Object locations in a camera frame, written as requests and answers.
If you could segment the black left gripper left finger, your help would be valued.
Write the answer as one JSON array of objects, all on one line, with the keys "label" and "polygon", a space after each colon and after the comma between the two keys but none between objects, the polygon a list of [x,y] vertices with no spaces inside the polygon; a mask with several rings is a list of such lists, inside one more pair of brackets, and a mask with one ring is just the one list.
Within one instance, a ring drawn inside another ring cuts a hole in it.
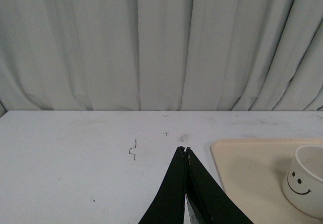
[{"label": "black left gripper left finger", "polygon": [[140,223],[183,223],[185,213],[185,148],[176,149],[159,190]]}]

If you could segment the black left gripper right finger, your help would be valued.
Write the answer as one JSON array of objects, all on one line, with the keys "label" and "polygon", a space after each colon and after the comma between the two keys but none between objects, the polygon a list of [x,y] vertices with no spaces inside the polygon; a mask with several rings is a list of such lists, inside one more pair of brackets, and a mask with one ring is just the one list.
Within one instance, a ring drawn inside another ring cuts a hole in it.
[{"label": "black left gripper right finger", "polygon": [[220,191],[213,179],[191,148],[186,149],[187,187],[191,210],[195,215],[195,223],[227,223],[225,213],[220,210]]}]

